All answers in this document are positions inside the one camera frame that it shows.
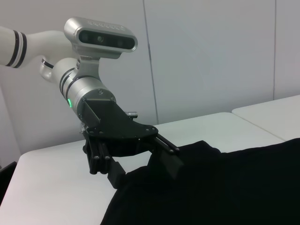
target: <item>screw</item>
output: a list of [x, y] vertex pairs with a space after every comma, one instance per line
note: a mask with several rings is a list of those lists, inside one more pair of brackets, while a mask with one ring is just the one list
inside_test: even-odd
[[98, 36], [98, 37], [97, 37], [97, 40], [98, 40], [98, 42], [102, 43], [102, 42], [103, 42], [103, 37]]
[[79, 69], [79, 67], [80, 67], [80, 61], [77, 60], [77, 63], [76, 63], [76, 69]]

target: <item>green indicator light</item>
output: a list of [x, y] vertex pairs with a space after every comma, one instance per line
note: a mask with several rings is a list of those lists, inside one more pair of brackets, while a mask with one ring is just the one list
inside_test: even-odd
[[68, 98], [67, 102], [69, 103], [69, 106], [72, 108], [71, 100]]

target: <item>white table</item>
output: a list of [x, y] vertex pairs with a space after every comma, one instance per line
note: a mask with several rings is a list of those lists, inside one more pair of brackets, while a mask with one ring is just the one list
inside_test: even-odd
[[[178, 146], [205, 140], [222, 152], [282, 142], [231, 113], [156, 126]], [[105, 175], [89, 174], [84, 141], [21, 156], [0, 207], [1, 225], [99, 225], [115, 193]], [[115, 158], [126, 172], [146, 165], [150, 153]]]
[[282, 140], [300, 137], [300, 95], [250, 105], [232, 112]]

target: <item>black bracket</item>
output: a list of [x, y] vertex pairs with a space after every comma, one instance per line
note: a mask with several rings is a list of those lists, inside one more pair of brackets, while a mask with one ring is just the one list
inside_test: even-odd
[[[101, 140], [89, 136], [88, 133], [85, 133], [84, 137], [86, 143], [83, 147], [83, 151], [87, 154], [90, 173], [97, 174], [100, 172], [102, 174], [108, 174], [107, 177], [113, 188], [118, 189], [122, 185], [126, 172], [119, 162], [114, 161], [110, 154], [110, 147], [117, 147], [116, 143], [111, 145], [108, 140]], [[122, 146], [122, 151], [127, 152], [127, 154], [131, 152], [131, 155], [149, 150], [160, 159], [174, 180], [177, 178], [180, 169], [184, 166], [183, 162], [177, 157], [180, 152], [179, 148], [161, 135], [139, 140], [138, 142], [119, 142], [118, 147], [120, 146]]]
[[158, 157], [173, 179], [183, 162], [177, 157], [179, 148], [158, 134], [156, 127], [132, 120], [114, 101], [86, 99], [82, 122], [90, 173], [108, 174], [114, 188], [122, 185], [125, 171], [113, 157], [133, 156], [150, 151]]

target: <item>black stripe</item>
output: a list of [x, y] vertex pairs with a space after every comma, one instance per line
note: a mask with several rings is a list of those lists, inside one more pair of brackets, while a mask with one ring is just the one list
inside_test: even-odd
[[19, 68], [19, 66], [23, 63], [23, 60], [25, 58], [26, 51], [27, 51], [27, 38], [26, 38], [26, 35], [23, 34], [23, 33], [21, 33], [21, 34], [22, 34], [22, 37], [23, 37], [22, 54], [21, 54], [21, 57], [20, 57], [20, 60], [19, 60], [18, 64], [14, 68]]
[[49, 67], [50, 69], [53, 69], [53, 67], [54, 67], [54, 65], [50, 64], [49, 62], [45, 61], [44, 59], [42, 59], [42, 63], [43, 63], [45, 66]]
[[63, 75], [63, 76], [61, 77], [61, 79], [60, 79], [60, 92], [61, 92], [62, 95], [64, 95], [64, 94], [62, 93], [62, 90], [63, 90], [63, 87], [64, 87], [65, 82], [66, 82], [67, 78], [69, 77], [69, 75], [67, 76], [67, 78], [64, 80], [64, 82], [63, 82], [62, 84], [61, 84], [61, 82], [62, 82], [62, 80], [64, 79], [64, 77], [65, 77], [70, 71], [72, 71], [73, 69], [75, 69], [75, 68], [71, 68], [71, 69], [69, 69], [67, 72], [65, 72], [64, 75]]
[[15, 33], [15, 49], [14, 49], [14, 53], [13, 53], [9, 63], [6, 65], [7, 67], [11, 66], [14, 63], [14, 61], [18, 55], [18, 51], [19, 51], [19, 44], [20, 44], [19, 34], [15, 30], [14, 30], [14, 33]]
[[70, 89], [70, 87], [72, 86], [72, 84], [73, 84], [75, 81], [78, 81], [79, 79], [84, 78], [84, 77], [92, 77], [92, 78], [95, 78], [94, 76], [85, 75], [85, 76], [80, 76], [80, 77], [78, 77], [76, 80], [73, 80], [73, 81], [69, 84], [69, 86], [67, 87], [67, 91], [66, 91], [66, 100], [68, 100], [68, 92], [69, 92], [69, 89]]

